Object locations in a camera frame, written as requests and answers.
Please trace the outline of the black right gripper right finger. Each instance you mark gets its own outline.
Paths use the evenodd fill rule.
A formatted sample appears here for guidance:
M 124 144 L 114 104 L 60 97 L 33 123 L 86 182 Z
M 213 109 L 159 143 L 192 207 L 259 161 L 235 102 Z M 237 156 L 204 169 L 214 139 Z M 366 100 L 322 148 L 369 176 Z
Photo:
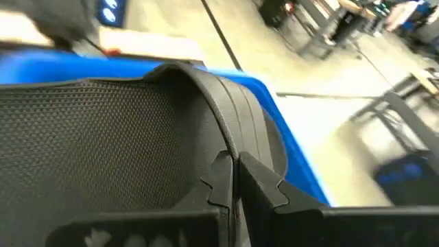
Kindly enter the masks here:
M 330 207 L 247 152 L 239 162 L 252 247 L 439 247 L 439 207 Z

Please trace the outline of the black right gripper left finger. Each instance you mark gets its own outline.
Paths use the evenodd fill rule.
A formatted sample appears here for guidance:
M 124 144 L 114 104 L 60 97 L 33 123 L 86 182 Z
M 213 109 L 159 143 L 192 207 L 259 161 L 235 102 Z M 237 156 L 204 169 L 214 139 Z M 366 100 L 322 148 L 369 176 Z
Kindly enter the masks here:
M 45 247 L 230 247 L 232 207 L 233 159 L 221 151 L 172 208 L 77 217 L 55 228 Z

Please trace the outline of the large blue plastic bin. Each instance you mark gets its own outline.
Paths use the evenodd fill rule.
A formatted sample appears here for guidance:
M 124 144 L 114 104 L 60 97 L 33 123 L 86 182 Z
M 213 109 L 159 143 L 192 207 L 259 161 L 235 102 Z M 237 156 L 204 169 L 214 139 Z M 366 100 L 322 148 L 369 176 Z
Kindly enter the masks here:
M 131 55 L 112 58 L 82 57 L 44 49 L 0 51 L 0 84 L 58 82 L 80 78 L 135 78 L 144 76 L 163 63 L 178 61 L 173 58 Z M 181 63 L 228 78 L 250 89 L 260 105 L 268 111 L 282 136 L 288 157 L 286 181 L 323 203 L 329 202 L 318 176 L 313 172 L 282 116 L 274 94 L 260 77 L 236 69 L 208 68 L 199 60 L 181 60 Z

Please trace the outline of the textured black slide sandal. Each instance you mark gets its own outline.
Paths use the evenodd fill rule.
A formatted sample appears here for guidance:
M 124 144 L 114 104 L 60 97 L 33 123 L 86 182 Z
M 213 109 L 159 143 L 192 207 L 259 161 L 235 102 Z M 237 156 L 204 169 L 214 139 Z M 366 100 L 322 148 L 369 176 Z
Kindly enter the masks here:
M 0 247 L 45 247 L 77 217 L 170 209 L 221 151 L 233 159 L 233 246 L 248 241 L 240 154 L 279 175 L 288 162 L 249 89 L 185 64 L 142 78 L 1 85 Z

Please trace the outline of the dark blue storage bin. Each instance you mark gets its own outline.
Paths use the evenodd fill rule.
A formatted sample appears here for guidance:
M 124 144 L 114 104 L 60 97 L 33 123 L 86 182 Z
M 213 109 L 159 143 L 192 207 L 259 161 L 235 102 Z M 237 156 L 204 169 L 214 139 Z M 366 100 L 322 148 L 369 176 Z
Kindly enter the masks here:
M 439 173 L 429 150 L 415 150 L 378 166 L 372 177 L 395 205 L 439 206 Z

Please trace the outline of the dark chair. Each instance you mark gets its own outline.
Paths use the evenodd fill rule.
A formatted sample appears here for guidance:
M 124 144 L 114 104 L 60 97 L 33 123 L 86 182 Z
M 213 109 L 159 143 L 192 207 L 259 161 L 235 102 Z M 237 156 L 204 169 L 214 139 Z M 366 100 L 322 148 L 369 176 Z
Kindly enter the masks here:
M 295 4 L 296 0 L 263 0 L 258 11 L 268 27 L 278 29 L 292 15 Z

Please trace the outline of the dark device with blue lights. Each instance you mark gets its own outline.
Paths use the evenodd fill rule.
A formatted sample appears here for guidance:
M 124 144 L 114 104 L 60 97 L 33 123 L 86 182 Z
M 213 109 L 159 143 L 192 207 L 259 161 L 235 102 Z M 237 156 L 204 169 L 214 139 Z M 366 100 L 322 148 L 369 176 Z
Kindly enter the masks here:
M 96 17 L 104 26 L 122 28 L 128 0 L 97 0 Z

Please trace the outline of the person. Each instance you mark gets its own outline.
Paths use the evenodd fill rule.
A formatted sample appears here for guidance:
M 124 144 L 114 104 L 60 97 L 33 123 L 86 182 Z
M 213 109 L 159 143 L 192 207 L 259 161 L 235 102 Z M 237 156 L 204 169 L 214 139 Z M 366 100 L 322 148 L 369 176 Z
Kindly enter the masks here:
M 386 19 L 385 30 L 387 32 L 393 32 L 397 27 L 404 24 L 417 7 L 424 4 L 424 2 L 426 2 L 426 0 L 403 0 L 396 4 Z

